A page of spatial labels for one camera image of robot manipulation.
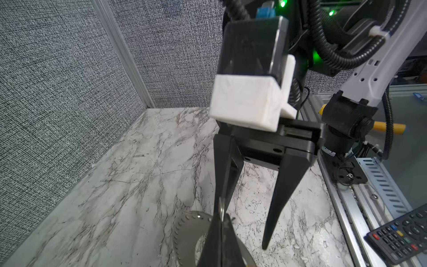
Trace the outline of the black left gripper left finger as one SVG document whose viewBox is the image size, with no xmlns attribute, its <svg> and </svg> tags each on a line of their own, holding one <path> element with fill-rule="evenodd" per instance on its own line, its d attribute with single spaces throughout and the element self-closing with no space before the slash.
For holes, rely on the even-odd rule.
<svg viewBox="0 0 427 267">
<path fill-rule="evenodd" d="M 222 222 L 213 218 L 200 255 L 198 267 L 220 267 L 222 254 Z"/>
</svg>

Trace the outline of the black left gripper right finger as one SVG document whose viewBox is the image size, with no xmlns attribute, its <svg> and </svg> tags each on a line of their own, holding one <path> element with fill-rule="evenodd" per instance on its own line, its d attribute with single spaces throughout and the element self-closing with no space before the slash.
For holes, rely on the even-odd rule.
<svg viewBox="0 0 427 267">
<path fill-rule="evenodd" d="M 256 267 L 257 264 L 243 242 L 237 237 L 229 214 L 221 222 L 221 266 Z"/>
</svg>

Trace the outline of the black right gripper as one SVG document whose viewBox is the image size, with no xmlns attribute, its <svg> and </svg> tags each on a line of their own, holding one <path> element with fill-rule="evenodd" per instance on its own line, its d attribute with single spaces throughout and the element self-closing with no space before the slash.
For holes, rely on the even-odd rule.
<svg viewBox="0 0 427 267">
<path fill-rule="evenodd" d="M 225 210 L 228 209 L 244 160 L 279 170 L 262 239 L 262 249 L 266 250 L 283 208 L 308 168 L 317 160 L 324 144 L 324 125 L 281 118 L 278 130 L 267 132 L 220 121 L 217 124 L 219 133 L 213 139 L 214 214 L 219 211 L 220 198 L 224 199 Z"/>
</svg>

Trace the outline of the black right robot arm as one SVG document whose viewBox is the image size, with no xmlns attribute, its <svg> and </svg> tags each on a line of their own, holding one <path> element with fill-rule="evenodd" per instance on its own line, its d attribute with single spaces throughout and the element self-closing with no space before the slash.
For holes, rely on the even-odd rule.
<svg viewBox="0 0 427 267">
<path fill-rule="evenodd" d="M 373 127 L 392 76 L 427 31 L 425 1 L 224 1 L 210 102 L 217 199 L 230 202 L 245 161 L 278 171 L 262 248 L 322 147 L 343 156 Z M 307 70 L 353 75 L 322 123 L 299 121 Z"/>
</svg>

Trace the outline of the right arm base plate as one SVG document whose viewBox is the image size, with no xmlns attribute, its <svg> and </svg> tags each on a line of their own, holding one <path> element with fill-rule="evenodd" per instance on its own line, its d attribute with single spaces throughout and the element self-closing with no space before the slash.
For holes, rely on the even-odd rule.
<svg viewBox="0 0 427 267">
<path fill-rule="evenodd" d="M 329 176 L 334 183 L 351 186 L 368 182 L 368 178 L 364 174 L 355 156 L 344 159 L 343 157 L 332 157 L 322 152 L 322 158 Z"/>
</svg>

